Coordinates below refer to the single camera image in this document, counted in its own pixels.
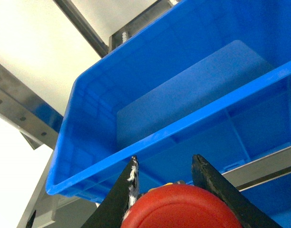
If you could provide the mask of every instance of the frayed material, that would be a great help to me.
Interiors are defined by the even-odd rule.
[[[130,208],[136,203],[139,194],[139,175],[138,175],[138,161],[136,157],[132,157],[135,165],[132,165],[132,171],[127,181],[132,182],[129,186],[128,210],[126,211],[123,220],[127,218],[130,213]]]

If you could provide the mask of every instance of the yellow object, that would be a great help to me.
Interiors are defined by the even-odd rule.
[[[173,184],[173,183],[167,183],[167,184],[165,184],[165,185],[163,185],[163,186],[171,185],[171,184]],[[158,187],[158,188],[159,188],[159,187]],[[157,188],[150,189],[148,192],[150,192],[150,191],[152,191],[152,190],[154,190],[154,189],[157,189]]]

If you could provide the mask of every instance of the blue crate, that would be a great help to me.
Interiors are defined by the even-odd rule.
[[[132,155],[147,191],[196,153],[225,172],[289,145],[291,0],[183,0],[76,80],[47,193],[101,202]]]

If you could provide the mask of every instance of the gray metal bar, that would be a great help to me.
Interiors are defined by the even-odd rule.
[[[226,172],[223,176],[243,191],[291,173],[291,146]]]
[[[59,6],[59,8],[88,41],[92,48],[98,53],[98,55],[102,58],[106,56],[108,54],[108,46],[94,31],[76,6],[70,0],[54,0],[54,2]]]
[[[36,143],[55,148],[63,117],[2,65],[0,116]]]

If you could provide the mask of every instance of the red cap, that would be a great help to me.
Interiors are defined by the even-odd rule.
[[[242,228],[218,197],[190,185],[167,185],[142,196],[121,228]]]

